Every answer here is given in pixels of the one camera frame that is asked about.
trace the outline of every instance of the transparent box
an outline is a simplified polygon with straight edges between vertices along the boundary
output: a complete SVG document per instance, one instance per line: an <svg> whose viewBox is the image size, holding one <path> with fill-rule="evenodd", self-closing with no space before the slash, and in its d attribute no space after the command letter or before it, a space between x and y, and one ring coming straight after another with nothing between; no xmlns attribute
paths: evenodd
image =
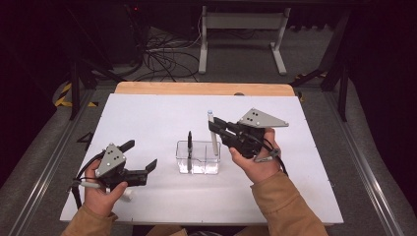
<svg viewBox="0 0 417 236"><path fill-rule="evenodd" d="M217 142L218 155L214 155L212 142L192 141L193 151L188 157L188 142L177 143L176 158L180 173L217 174L220 164L220 142Z"/></svg>

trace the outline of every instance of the marker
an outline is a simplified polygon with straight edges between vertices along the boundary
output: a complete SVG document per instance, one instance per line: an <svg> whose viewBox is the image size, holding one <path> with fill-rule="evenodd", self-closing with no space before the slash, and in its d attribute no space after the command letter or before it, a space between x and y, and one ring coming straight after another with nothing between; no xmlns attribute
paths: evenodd
<svg viewBox="0 0 417 236"><path fill-rule="evenodd" d="M187 147L188 147L187 170L188 170L188 173L191 173L191 169L193 168L193 164L191 162L191 155L193 152L193 137L191 136L191 131L188 132Z"/></svg>
<svg viewBox="0 0 417 236"><path fill-rule="evenodd" d="M208 120L214 123L214 117L212 116L212 111L208 111ZM212 141L212 150L214 151L214 155L218 156L218 146L217 146L217 137L215 132L211 132L211 141Z"/></svg>

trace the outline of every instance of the long-sleeve shirt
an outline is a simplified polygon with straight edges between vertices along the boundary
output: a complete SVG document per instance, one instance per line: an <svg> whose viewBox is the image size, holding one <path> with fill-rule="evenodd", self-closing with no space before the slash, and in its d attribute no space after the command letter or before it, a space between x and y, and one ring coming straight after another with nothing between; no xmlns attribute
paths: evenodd
<svg viewBox="0 0 417 236"><path fill-rule="evenodd" d="M322 222L307 206L292 181L281 171L251 188L258 207L267 219L270 236L327 235ZM62 236L110 235L112 223L116 219L114 213L103 217L82 206ZM183 229L173 234L159 235L186 236L187 233Z"/></svg>

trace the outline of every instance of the yellow and black tape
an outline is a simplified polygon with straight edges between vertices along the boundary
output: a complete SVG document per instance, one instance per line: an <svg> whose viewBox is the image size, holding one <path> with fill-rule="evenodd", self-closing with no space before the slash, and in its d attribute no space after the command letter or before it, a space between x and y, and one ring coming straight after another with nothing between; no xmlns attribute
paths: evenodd
<svg viewBox="0 0 417 236"><path fill-rule="evenodd" d="M71 82L68 82L64 88L62 88L61 93L58 96L58 99L55 101L55 106L73 106L73 102L65 101L65 96L67 95L68 91L71 89ZM95 107L98 106L97 101L91 101L89 106Z"/></svg>

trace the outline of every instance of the white table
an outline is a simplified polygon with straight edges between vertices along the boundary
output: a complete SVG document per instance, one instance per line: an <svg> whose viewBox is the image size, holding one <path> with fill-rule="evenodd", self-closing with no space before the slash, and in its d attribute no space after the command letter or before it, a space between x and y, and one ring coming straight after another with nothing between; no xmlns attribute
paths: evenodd
<svg viewBox="0 0 417 236"><path fill-rule="evenodd" d="M111 94L83 165L109 143L135 140L125 152L126 168L144 169L155 158L148 184L131 187L134 197L114 207L118 221L127 224L265 224L253 199L251 182L221 147L217 175L180 174L175 158L177 141L188 131L195 141L210 141L207 111L236 122L255 107L289 123L276 128L276 140L289 176L309 207L325 224L342 223L334 193L296 96ZM72 195L61 220L69 221L77 207Z"/></svg>

